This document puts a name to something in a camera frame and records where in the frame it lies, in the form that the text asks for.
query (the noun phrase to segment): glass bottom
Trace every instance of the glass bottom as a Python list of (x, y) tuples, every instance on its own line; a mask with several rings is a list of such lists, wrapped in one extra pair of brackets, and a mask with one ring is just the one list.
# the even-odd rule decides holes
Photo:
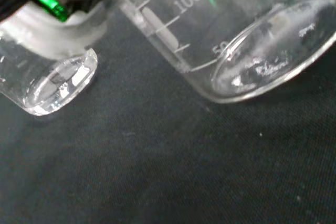
[(294, 0), (238, 35), (222, 52), (213, 89), (227, 103), (249, 99), (298, 75), (336, 41), (336, 0)]
[(98, 65), (93, 49), (83, 56), (54, 64), (35, 80), (24, 99), (25, 110), (37, 116), (51, 114), (71, 102), (92, 80)]

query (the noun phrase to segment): white plastic device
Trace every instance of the white plastic device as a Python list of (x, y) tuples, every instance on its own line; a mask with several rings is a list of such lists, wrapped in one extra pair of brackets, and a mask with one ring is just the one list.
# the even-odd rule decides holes
[(29, 2), (0, 23), (0, 33), (42, 57), (60, 60), (85, 52), (106, 33), (107, 12), (101, 2), (89, 13), (72, 13), (62, 23)]

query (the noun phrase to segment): glass beaker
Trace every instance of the glass beaker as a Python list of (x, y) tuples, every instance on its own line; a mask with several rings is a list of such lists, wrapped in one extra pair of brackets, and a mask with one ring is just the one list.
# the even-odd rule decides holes
[(118, 0), (203, 96), (235, 102), (299, 74), (336, 40), (336, 0)]
[(32, 115), (51, 114), (88, 85), (97, 63), (92, 49), (68, 59), (50, 60), (2, 34), (0, 93)]

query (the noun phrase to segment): dark cloth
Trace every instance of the dark cloth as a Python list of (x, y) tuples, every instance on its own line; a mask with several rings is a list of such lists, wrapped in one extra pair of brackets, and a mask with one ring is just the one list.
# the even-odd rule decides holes
[(0, 97), (0, 223), (336, 223), (336, 47), (251, 101), (200, 97), (121, 14), (94, 84)]

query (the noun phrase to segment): printed number 50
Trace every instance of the printed number 50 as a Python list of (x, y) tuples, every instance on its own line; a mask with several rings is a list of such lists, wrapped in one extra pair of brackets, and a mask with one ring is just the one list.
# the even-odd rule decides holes
[(226, 41), (223, 41), (219, 45), (213, 47), (212, 52), (214, 52), (216, 57), (219, 57), (221, 55), (221, 53), (224, 51), (224, 49), (226, 48), (227, 45), (229, 45), (229, 43), (226, 42)]

